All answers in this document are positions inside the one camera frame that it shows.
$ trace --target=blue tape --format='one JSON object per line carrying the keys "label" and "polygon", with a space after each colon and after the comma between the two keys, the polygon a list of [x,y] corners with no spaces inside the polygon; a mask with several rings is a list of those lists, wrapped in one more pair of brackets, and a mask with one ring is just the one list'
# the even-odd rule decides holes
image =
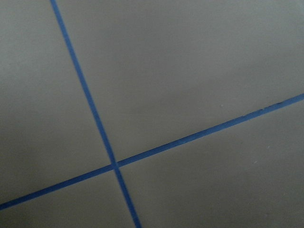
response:
{"label": "blue tape", "polygon": [[57,21],[58,21],[58,24],[59,24],[59,27],[61,29],[61,32],[62,32],[62,35],[63,35],[63,38],[66,42],[66,46],[67,46],[67,49],[70,53],[70,56],[72,58],[72,61],[73,61],[73,64],[74,64],[74,67],[75,67],[75,70],[77,72],[77,75],[78,75],[78,78],[79,78],[79,81],[81,83],[81,86],[82,86],[82,89],[85,93],[85,96],[86,96],[86,99],[89,103],[89,106],[90,106],[90,109],[91,109],[91,112],[94,116],[94,119],[95,119],[95,122],[96,122],[96,125],[97,125],[97,128],[99,130],[99,133],[104,141],[104,145],[105,145],[105,148],[106,148],[106,151],[108,153],[108,156],[110,158],[110,161],[111,161],[111,164],[113,166],[113,169],[115,171],[115,174],[116,174],[116,177],[117,177],[117,180],[119,182],[119,185],[121,187],[121,190],[123,192],[123,195],[124,195],[124,198],[126,200],[126,203],[128,205],[128,208],[129,208],[129,211],[130,211],[130,214],[133,218],[133,221],[134,221],[134,224],[137,228],[140,228],[141,227],[141,224],[139,222],[139,218],[137,216],[137,213],[135,211],[135,207],[133,205],[133,202],[131,200],[131,197],[129,195],[129,192],[127,190],[127,187],[126,187],[126,184],[124,182],[124,179],[122,177],[122,174],[119,170],[119,166],[115,160],[115,157],[114,157],[114,153],[112,151],[112,147],[110,145],[110,142],[108,140],[108,137],[105,133],[105,129],[104,129],[104,126],[101,122],[101,119],[99,117],[99,114],[98,114],[98,111],[97,111],[97,108],[94,104],[94,101],[93,101],[93,98],[91,96],[91,93],[90,93],[90,90],[88,88],[88,85],[86,83],[86,80],[85,80],[85,77],[84,77],[84,74],[82,72],[82,69],[80,67],[80,64],[78,62],[78,59],[76,57],[76,54],[75,54],[75,51],[74,51],[74,48],[72,46],[72,43],[71,43],[71,40],[69,38],[69,35],[68,35],[68,32],[67,32],[67,29],[64,25],[64,22],[63,22],[63,19],[61,17],[61,14],[60,14],[60,11],[59,11],[59,8],[58,8],[58,5],[56,3],[56,0],[50,0],[51,2],[51,5],[53,7],[53,10],[54,10],[54,13],[56,15],[56,18],[57,18]]}
{"label": "blue tape", "polygon": [[[302,100],[304,100],[304,94],[295,96],[295,97],[290,98],[290,99],[288,99],[288,100],[285,100],[285,101],[283,101],[283,102],[280,102],[280,103],[271,105],[271,106],[269,106],[269,107],[267,107],[267,108],[263,108],[263,109],[257,110],[257,111],[255,111],[255,112],[252,112],[252,113],[249,113],[249,114],[247,114],[247,115],[245,115],[245,116],[241,116],[241,117],[238,117],[238,118],[236,118],[236,119],[227,121],[227,122],[225,122],[225,123],[221,123],[221,124],[219,124],[219,125],[216,125],[216,126],[214,126],[214,127],[208,128],[208,129],[206,129],[206,130],[197,132],[197,133],[195,133],[195,134],[191,134],[191,135],[186,136],[186,137],[184,137],[184,138],[181,138],[181,139],[175,140],[175,141],[173,141],[173,142],[167,143],[167,144],[165,144],[165,145],[156,147],[156,148],[154,148],[154,149],[148,150],[148,151],[143,152],[143,153],[140,153],[140,154],[138,154],[138,155],[135,155],[135,156],[126,158],[126,159],[124,159],[124,160],[119,161],[119,162],[118,162],[118,165],[119,165],[119,166],[125,166],[125,165],[127,165],[127,164],[130,164],[130,163],[139,161],[139,160],[141,160],[141,159],[150,157],[150,156],[155,155],[155,154],[157,154],[157,153],[161,153],[161,152],[163,152],[163,151],[166,151],[166,150],[168,150],[168,149],[174,148],[174,147],[176,147],[176,146],[179,146],[179,145],[182,145],[182,144],[191,142],[191,141],[193,141],[193,140],[202,138],[202,137],[204,137],[204,136],[206,136],[206,135],[209,135],[209,134],[212,134],[212,133],[215,133],[215,132],[224,130],[224,129],[229,128],[229,127],[231,127],[231,126],[240,124],[240,123],[242,123],[242,122],[251,120],[251,119],[256,118],[256,117],[258,117],[258,116],[261,116],[261,115],[267,114],[267,113],[269,113],[269,112],[275,111],[275,110],[280,109],[280,108],[283,108],[283,107],[285,107],[285,106],[292,105],[292,104],[297,103],[297,102],[300,102],[300,101],[302,101]],[[105,173],[105,172],[108,172],[108,171],[111,171],[111,170],[113,170],[112,165],[107,165],[107,166],[102,167],[102,168],[100,168],[100,169],[97,169],[97,170],[88,172],[88,173],[86,173],[86,174],[80,175],[80,176],[78,176],[78,177],[75,177],[75,178],[66,180],[66,181],[61,182],[61,183],[59,183],[59,184],[55,184],[55,185],[50,186],[50,187],[48,187],[48,188],[45,188],[45,189],[42,189],[42,190],[33,192],[33,193],[29,194],[29,195],[22,196],[22,197],[20,197],[20,198],[11,200],[11,201],[6,202],[6,203],[3,203],[3,204],[0,204],[0,210],[3,210],[3,209],[6,209],[6,208],[9,208],[9,207],[12,207],[12,206],[14,206],[14,205],[23,203],[23,202],[28,201],[28,200],[32,200],[32,199],[37,198],[37,197],[39,197],[39,196],[42,196],[42,195],[51,193],[51,192],[53,192],[53,191],[56,191],[56,190],[59,190],[59,189],[61,189],[61,188],[70,186],[70,185],[72,185],[72,184],[75,184],[75,183],[84,181],[84,180],[86,180],[86,179],[89,179],[89,178],[91,178],[91,177],[100,175],[100,174],[102,174],[102,173]]]}
{"label": "blue tape", "polygon": [[174,147],[176,147],[176,146],[179,146],[179,145],[182,145],[182,144],[191,142],[191,141],[193,141],[193,140],[199,139],[199,138],[204,137],[204,136],[206,136],[206,135],[209,135],[209,134],[212,134],[212,133],[221,131],[221,130],[223,130],[223,129],[232,127],[232,126],[234,126],[234,125],[237,125],[237,124],[240,124],[240,123],[242,123],[242,122],[251,120],[251,119],[256,118],[256,117],[258,117],[258,116],[267,114],[267,113],[269,113],[269,112],[272,112],[272,111],[274,111],[274,110],[283,108],[283,107],[285,107],[285,106],[294,104],[294,103],[299,102],[299,101],[302,101],[302,100],[304,100],[304,94],[295,96],[295,97],[290,98],[290,99],[288,99],[288,100],[285,100],[285,101],[283,101],[283,102],[280,102],[280,103],[277,103],[277,104],[273,104],[273,105],[271,105],[271,106],[269,106],[269,107],[267,107],[267,108],[263,108],[263,109],[257,110],[257,111],[255,111],[255,112],[249,113],[249,114],[247,114],[247,115],[244,115],[244,116],[235,118],[235,119],[233,119],[233,120],[229,120],[229,121],[227,121],[227,122],[221,123],[221,124],[219,124],[219,125],[213,126],[213,127],[208,128],[208,129],[206,129],[206,130],[203,130],[203,131],[200,131],[200,132],[197,132],[197,133],[188,135],[188,136],[186,136],[186,137],[183,137],[183,138],[181,138],[181,139],[175,140],[175,141],[173,141],[173,142],[164,144],[164,145],[159,146],[159,147],[156,147],[156,148],[154,148],[154,149],[151,149],[151,150],[142,152],[142,153],[140,153],[140,154],[134,155],[134,156],[132,156],[132,157],[123,159],[123,160],[121,160],[121,161],[118,162],[118,165],[119,165],[119,167],[125,166],[125,165],[127,165],[127,164],[130,164],[130,163],[136,162],[136,161],[138,161],[138,160],[141,160],[141,159],[150,157],[150,156],[152,156],[152,155],[155,155],[155,154],[157,154],[157,153],[161,153],[161,152],[163,152],[163,151],[172,149],[172,148],[174,148]]}
{"label": "blue tape", "polygon": [[65,187],[70,186],[72,184],[76,184],[78,182],[84,181],[86,179],[89,179],[91,177],[95,177],[97,175],[100,175],[102,173],[105,173],[105,172],[108,172],[108,171],[111,171],[111,170],[113,170],[113,168],[112,168],[111,165],[104,166],[104,167],[102,167],[100,169],[93,170],[91,172],[82,174],[80,176],[74,177],[74,178],[66,180],[64,182],[52,185],[52,186],[47,187],[45,189],[41,189],[41,190],[35,191],[35,192],[31,193],[31,194],[28,194],[28,195],[19,197],[17,199],[13,199],[11,201],[8,201],[6,203],[0,204],[0,210],[4,210],[6,208],[10,208],[10,207],[15,206],[15,205],[20,204],[20,203],[24,203],[26,201],[32,200],[34,198],[37,198],[39,196],[43,196],[45,194],[51,193],[53,191],[56,191],[56,190],[59,190],[59,189],[62,189],[62,188],[65,188]]}

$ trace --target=gray surface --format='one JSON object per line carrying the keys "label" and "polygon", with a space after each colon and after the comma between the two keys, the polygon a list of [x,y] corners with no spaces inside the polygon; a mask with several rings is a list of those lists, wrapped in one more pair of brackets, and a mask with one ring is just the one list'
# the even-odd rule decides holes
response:
{"label": "gray surface", "polygon": [[303,92],[302,1],[58,4],[118,160]]}
{"label": "gray surface", "polygon": [[145,228],[304,227],[304,102],[122,167]]}
{"label": "gray surface", "polygon": [[0,212],[1,228],[132,228],[113,172]]}
{"label": "gray surface", "polygon": [[47,0],[0,2],[0,203],[109,164]]}

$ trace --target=gray tile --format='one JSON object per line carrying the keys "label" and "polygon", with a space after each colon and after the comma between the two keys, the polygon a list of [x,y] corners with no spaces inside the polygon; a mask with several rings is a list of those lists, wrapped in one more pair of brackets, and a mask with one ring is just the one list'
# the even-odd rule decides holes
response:
{"label": "gray tile", "polygon": [[304,227],[304,102],[122,167],[146,228]]}
{"label": "gray tile", "polygon": [[114,173],[108,172],[0,211],[2,228],[133,228]]}
{"label": "gray tile", "polygon": [[284,0],[58,0],[117,159],[304,92]]}
{"label": "gray tile", "polygon": [[2,0],[0,203],[109,164],[48,0]]}

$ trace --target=blue line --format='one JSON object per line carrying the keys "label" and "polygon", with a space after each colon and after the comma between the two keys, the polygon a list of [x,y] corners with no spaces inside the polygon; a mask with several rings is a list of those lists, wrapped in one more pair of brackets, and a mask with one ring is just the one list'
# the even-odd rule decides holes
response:
{"label": "blue line", "polygon": [[138,160],[150,157],[150,156],[155,155],[157,153],[161,153],[163,151],[169,150],[169,149],[174,148],[176,146],[179,146],[179,145],[191,142],[193,140],[199,139],[199,138],[204,137],[206,135],[209,135],[209,134],[212,134],[212,133],[224,130],[226,128],[229,128],[229,127],[232,127],[234,125],[240,124],[242,122],[254,119],[254,118],[258,117],[258,116],[267,114],[269,112],[275,111],[277,109],[286,107],[288,105],[294,104],[294,103],[302,101],[302,100],[304,100],[304,94],[292,97],[292,98],[290,98],[288,100],[285,100],[283,102],[279,102],[277,104],[273,104],[273,105],[271,105],[269,107],[257,110],[255,112],[249,113],[247,115],[244,115],[244,116],[238,117],[236,119],[229,120],[227,122],[224,122],[224,123],[221,123],[219,125],[213,126],[213,127],[208,128],[206,130],[203,130],[203,131],[200,131],[200,132],[188,135],[186,137],[180,138],[180,139],[175,140],[173,142],[164,144],[164,145],[156,147],[154,149],[151,149],[151,150],[142,152],[140,154],[134,155],[132,157],[123,159],[123,160],[121,160],[121,161],[118,162],[118,165],[119,165],[119,167],[125,166],[127,164],[130,164],[130,163],[136,162]]}
{"label": "blue line", "polygon": [[[292,105],[292,104],[297,103],[297,102],[300,102],[300,101],[302,101],[302,100],[304,100],[304,94],[295,96],[295,97],[290,98],[290,99],[288,99],[288,100],[285,100],[285,101],[283,101],[283,102],[280,102],[280,103],[271,105],[271,106],[269,106],[269,107],[267,107],[267,108],[263,108],[263,109],[257,110],[257,111],[255,111],[255,112],[252,112],[252,113],[249,113],[249,114],[247,114],[247,115],[245,115],[245,116],[241,116],[241,117],[238,117],[238,118],[236,118],[236,119],[227,121],[227,122],[225,122],[225,123],[221,123],[221,124],[219,124],[219,125],[216,125],[216,126],[214,126],[214,127],[208,128],[208,129],[206,129],[206,130],[197,132],[197,133],[195,133],[195,134],[191,134],[191,135],[186,136],[186,137],[184,137],[184,138],[181,138],[181,139],[175,140],[175,141],[173,141],[173,142],[167,143],[167,144],[165,144],[165,145],[156,147],[156,148],[154,148],[154,149],[152,149],[152,150],[148,150],[148,151],[146,151],[146,152],[140,153],[140,154],[135,155],[135,156],[133,156],[133,157],[126,158],[126,159],[124,159],[124,160],[119,161],[119,162],[118,162],[118,165],[119,165],[120,167],[121,167],[121,166],[125,166],[125,165],[127,165],[127,164],[130,164],[130,163],[139,161],[139,160],[141,160],[141,159],[150,157],[150,156],[155,155],[155,154],[157,154],[157,153],[161,153],[161,152],[163,152],[163,151],[165,151],[165,150],[168,150],[168,149],[171,149],[171,148],[173,148],[173,147],[176,147],[176,146],[179,146],[179,145],[182,145],[182,144],[191,142],[191,141],[193,141],[193,140],[196,140],[196,139],[198,139],[198,138],[204,137],[204,136],[206,136],[206,135],[209,135],[209,134],[212,134],[212,133],[215,133],[215,132],[224,130],[224,129],[229,128],[229,127],[231,127],[231,126],[234,126],[234,125],[236,125],[236,124],[240,124],[240,123],[242,123],[242,122],[251,120],[251,119],[256,118],[256,117],[258,117],[258,116],[267,114],[267,113],[272,112],[272,111],[275,111],[275,110],[277,110],[277,109],[286,107],[286,106],[288,106],[288,105]],[[86,180],[86,179],[89,179],[89,178],[91,178],[91,177],[100,175],[100,174],[102,174],[102,173],[105,173],[105,172],[108,172],[108,171],[111,171],[111,170],[113,170],[112,165],[107,165],[107,166],[102,167],[102,168],[100,168],[100,169],[97,169],[97,170],[88,172],[88,173],[83,174],[83,175],[80,175],[80,176],[78,176],[78,177],[74,177],[74,178],[72,178],[72,179],[66,180],[66,181],[61,182],[61,183],[59,183],[59,184],[55,184],[55,185],[50,186],[50,187],[47,187],[47,188],[45,188],[45,189],[42,189],[42,190],[33,192],[33,193],[29,194],[29,195],[22,196],[22,197],[20,197],[20,198],[11,200],[11,201],[6,202],[6,203],[3,203],[3,204],[0,204],[0,210],[3,210],[3,209],[6,209],[6,208],[9,208],[9,207],[12,207],[12,206],[14,206],[14,205],[17,205],[17,204],[23,203],[23,202],[25,202],[25,201],[28,201],[28,200],[37,198],[37,197],[39,197],[39,196],[43,196],[43,195],[45,195],[45,194],[51,193],[51,192],[53,192],[53,191],[59,190],[59,189],[61,189],[61,188],[70,186],[70,185],[72,185],[72,184],[75,184],[75,183],[78,183],[78,182],[81,182],[81,181],[84,181],[84,180]]]}
{"label": "blue line", "polygon": [[13,199],[13,200],[11,200],[9,202],[2,203],[2,204],[0,204],[0,210],[4,210],[6,208],[10,208],[10,207],[15,206],[15,205],[20,204],[20,203],[24,203],[26,201],[32,200],[34,198],[37,198],[39,196],[43,196],[45,194],[51,193],[53,191],[56,191],[56,190],[59,190],[59,189],[62,189],[62,188],[65,188],[65,187],[70,186],[72,184],[76,184],[78,182],[84,181],[86,179],[89,179],[91,177],[95,177],[97,175],[100,175],[102,173],[105,173],[105,172],[108,172],[108,171],[111,171],[111,170],[113,170],[113,168],[112,168],[111,165],[104,166],[104,167],[102,167],[100,169],[97,169],[97,170],[85,173],[83,175],[74,177],[72,179],[66,180],[64,182],[52,185],[52,186],[47,187],[45,189],[41,189],[41,190],[35,191],[35,192],[31,193],[31,194],[19,197],[17,199]]}
{"label": "blue line", "polygon": [[85,93],[86,99],[87,99],[87,101],[89,103],[90,109],[91,109],[92,114],[94,116],[97,128],[98,128],[99,133],[100,133],[100,135],[101,135],[101,137],[102,137],[102,139],[104,141],[104,145],[105,145],[106,151],[108,153],[108,156],[110,158],[111,165],[113,166],[113,169],[115,171],[117,180],[118,180],[119,185],[121,187],[121,190],[123,192],[124,198],[125,198],[126,203],[128,205],[128,208],[129,208],[129,211],[130,211],[131,216],[133,218],[134,224],[135,224],[135,226],[137,228],[140,228],[141,224],[139,222],[139,218],[138,218],[137,213],[135,211],[135,207],[133,205],[133,202],[132,202],[131,197],[129,195],[129,192],[127,190],[127,187],[126,187],[126,184],[125,184],[124,179],[122,177],[122,174],[121,174],[121,172],[119,170],[119,166],[118,166],[118,164],[117,164],[117,162],[115,160],[114,153],[112,151],[112,147],[111,147],[110,142],[108,140],[108,137],[107,137],[107,135],[105,133],[104,126],[103,126],[103,124],[101,122],[101,119],[99,117],[98,111],[96,109],[96,106],[94,104],[93,98],[91,96],[90,90],[89,90],[88,85],[86,83],[84,74],[83,74],[83,72],[81,70],[80,64],[79,64],[78,59],[76,57],[76,54],[74,52],[74,48],[72,46],[72,42],[71,42],[71,40],[69,38],[67,29],[66,29],[66,27],[64,25],[63,19],[61,17],[61,14],[60,14],[60,11],[59,11],[59,8],[58,8],[58,5],[56,3],[56,0],[50,0],[50,2],[51,2],[51,5],[53,7],[54,13],[56,15],[56,18],[57,18],[59,27],[61,29],[62,35],[64,37],[64,40],[66,42],[67,49],[68,49],[68,51],[70,53],[70,56],[72,58],[72,61],[73,61],[75,70],[77,72],[79,81],[81,83],[82,89],[83,89],[83,91]]}

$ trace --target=gray floor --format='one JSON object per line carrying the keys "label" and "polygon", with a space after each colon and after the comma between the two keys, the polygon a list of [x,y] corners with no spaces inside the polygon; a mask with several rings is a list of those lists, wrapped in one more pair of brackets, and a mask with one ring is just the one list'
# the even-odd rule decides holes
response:
{"label": "gray floor", "polygon": [[[303,0],[57,3],[117,161],[304,93]],[[0,9],[2,204],[110,160],[50,2]],[[301,101],[123,166],[142,227],[304,227],[303,116]],[[109,171],[0,227],[134,223]]]}

